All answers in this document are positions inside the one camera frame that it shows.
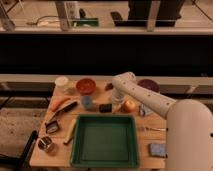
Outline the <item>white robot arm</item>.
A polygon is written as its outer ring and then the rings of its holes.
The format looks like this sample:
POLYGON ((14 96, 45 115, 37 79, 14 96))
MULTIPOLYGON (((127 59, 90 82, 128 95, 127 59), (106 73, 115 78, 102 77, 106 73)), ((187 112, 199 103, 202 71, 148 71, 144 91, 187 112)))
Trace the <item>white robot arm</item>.
POLYGON ((213 171, 213 113, 206 105, 140 87, 132 72, 114 76, 112 84, 113 102, 128 94, 166 120, 165 171, 213 171))

